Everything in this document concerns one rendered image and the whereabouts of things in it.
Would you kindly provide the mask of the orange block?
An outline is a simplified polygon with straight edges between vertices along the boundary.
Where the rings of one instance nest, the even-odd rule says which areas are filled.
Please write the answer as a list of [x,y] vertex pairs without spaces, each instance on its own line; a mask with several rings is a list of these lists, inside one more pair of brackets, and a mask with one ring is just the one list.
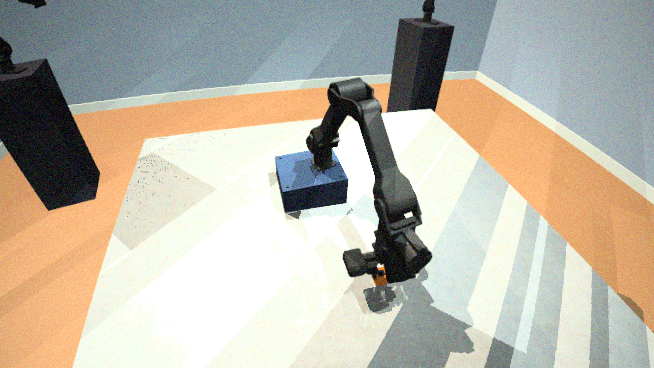
[[378,270],[379,270],[379,273],[377,273],[375,280],[373,280],[375,286],[387,284],[388,281],[386,280],[386,274],[385,274],[384,267],[378,268]]

